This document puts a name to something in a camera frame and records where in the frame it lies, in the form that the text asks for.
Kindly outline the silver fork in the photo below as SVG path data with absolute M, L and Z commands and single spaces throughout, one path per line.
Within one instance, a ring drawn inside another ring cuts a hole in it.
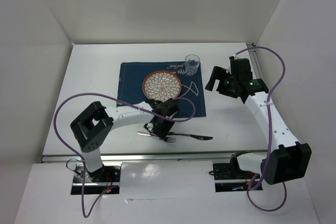
M 154 137 L 154 138 L 158 138 L 161 141 L 165 141 L 167 143 L 175 143 L 176 139 L 173 137 L 164 137 L 164 138 L 160 138 L 154 134 L 150 134 L 150 133 L 146 133 L 146 132 L 137 132 L 137 135 L 141 135 L 141 136 L 148 136 L 148 137 Z

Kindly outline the clear drinking glass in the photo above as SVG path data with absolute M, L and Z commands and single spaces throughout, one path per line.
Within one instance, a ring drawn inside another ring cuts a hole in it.
M 190 54 L 185 57 L 185 72 L 189 76 L 197 73 L 200 65 L 200 58 L 197 55 Z

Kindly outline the floral ceramic plate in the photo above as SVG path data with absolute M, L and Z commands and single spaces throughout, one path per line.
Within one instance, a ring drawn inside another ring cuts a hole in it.
M 160 70 L 150 73 L 143 81 L 142 91 L 148 99 L 165 102 L 177 98 L 182 83 L 179 77 L 170 71 Z

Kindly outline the blue fish placemat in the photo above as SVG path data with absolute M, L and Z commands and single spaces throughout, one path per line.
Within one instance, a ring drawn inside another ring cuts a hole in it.
M 178 76 L 182 88 L 178 95 L 193 102 L 196 108 L 195 117 L 205 117 L 204 88 L 201 67 L 197 73 L 189 76 L 185 73 L 185 62 L 123 62 L 120 67 L 118 99 L 130 104 L 138 104 L 146 100 L 142 85 L 145 78 L 156 71 L 170 71 Z

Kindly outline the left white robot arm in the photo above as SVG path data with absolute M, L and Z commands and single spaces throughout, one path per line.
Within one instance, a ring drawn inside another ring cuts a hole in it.
M 149 99 L 118 108 L 107 108 L 99 101 L 91 103 L 70 125 L 86 162 L 85 176 L 93 182 L 103 177 L 100 146 L 110 131 L 143 123 L 151 135 L 166 140 L 174 125 L 167 119 L 171 119 L 178 111 L 173 99 L 165 102 Z

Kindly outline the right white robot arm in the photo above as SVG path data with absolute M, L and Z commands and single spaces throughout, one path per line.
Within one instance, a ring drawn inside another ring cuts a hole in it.
M 212 91 L 218 81 L 217 92 L 240 98 L 260 126 L 268 144 L 267 154 L 240 152 L 233 154 L 229 172 L 235 178 L 246 172 L 258 174 L 270 185 L 305 176 L 312 150 L 300 143 L 286 126 L 262 79 L 255 79 L 248 59 L 230 57 L 228 69 L 215 66 L 205 89 Z

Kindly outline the silver table knife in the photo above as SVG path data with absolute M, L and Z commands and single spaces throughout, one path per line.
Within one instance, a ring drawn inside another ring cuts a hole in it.
M 186 136 L 191 137 L 200 141 L 208 141 L 212 140 L 212 136 L 202 136 L 202 135 L 195 135 L 195 134 L 186 134 L 186 133 L 178 133 L 178 132 L 168 132 L 168 135 L 176 135 L 176 136 Z

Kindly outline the aluminium front rail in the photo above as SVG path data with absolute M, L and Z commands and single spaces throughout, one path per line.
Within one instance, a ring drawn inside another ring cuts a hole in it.
M 103 162 L 140 162 L 140 161 L 195 161 L 195 160 L 217 160 L 230 159 L 233 154 L 244 151 L 220 151 L 220 152 L 187 152 L 187 153 L 150 153 L 150 154 L 102 154 Z M 265 155 L 264 150 L 246 151 L 255 154 Z M 62 163 L 71 158 L 80 159 L 76 155 L 44 155 L 41 163 Z

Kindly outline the aluminium rail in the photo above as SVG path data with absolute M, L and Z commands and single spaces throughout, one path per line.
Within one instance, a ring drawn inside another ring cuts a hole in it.
M 187 153 L 150 153 L 150 154 L 102 154 L 103 162 L 140 162 L 140 161 L 195 161 L 195 160 L 217 160 L 230 159 L 233 154 L 244 151 L 220 151 L 220 152 L 187 152 Z M 246 151 L 255 154 L 265 155 L 264 150 Z M 62 163 L 71 158 L 80 159 L 76 155 L 44 155 L 41 163 Z
M 257 79 L 263 79 L 263 74 L 260 68 L 260 64 L 258 61 L 258 57 L 257 57 L 257 51 L 255 49 L 255 44 L 253 43 L 247 43 L 246 44 L 247 48 L 248 48 L 248 53 L 249 53 L 249 57 L 250 57 L 250 61 L 254 70 L 254 75 Z

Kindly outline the aluminium right side rail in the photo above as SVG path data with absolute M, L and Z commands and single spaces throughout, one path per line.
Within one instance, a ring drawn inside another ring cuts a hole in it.
M 249 57 L 250 57 L 250 61 L 254 70 L 254 75 L 257 79 L 263 79 L 263 74 L 260 68 L 260 64 L 258 61 L 258 57 L 257 57 L 257 51 L 255 49 L 255 44 L 253 43 L 247 43 L 246 44 L 247 48 L 248 48 L 248 53 L 249 53 Z

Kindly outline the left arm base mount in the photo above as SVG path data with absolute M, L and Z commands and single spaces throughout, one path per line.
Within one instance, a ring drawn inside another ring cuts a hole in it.
M 81 160 L 71 158 L 66 162 L 66 168 L 73 173 L 71 186 L 72 195 L 81 194 L 83 178 L 85 178 L 85 195 L 99 195 L 104 190 L 107 190 L 106 194 L 108 195 L 119 194 L 121 177 L 120 164 L 107 164 L 97 172 L 91 173 L 87 169 L 84 171 Z

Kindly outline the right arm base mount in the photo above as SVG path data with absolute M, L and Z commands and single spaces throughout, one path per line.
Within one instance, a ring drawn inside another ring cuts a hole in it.
M 256 174 L 254 170 L 241 170 L 237 157 L 244 154 L 261 155 L 261 159 L 266 157 L 265 152 L 241 151 L 233 153 L 229 161 L 213 163 L 213 168 L 208 172 L 215 181 L 216 192 L 246 191 L 252 177 Z

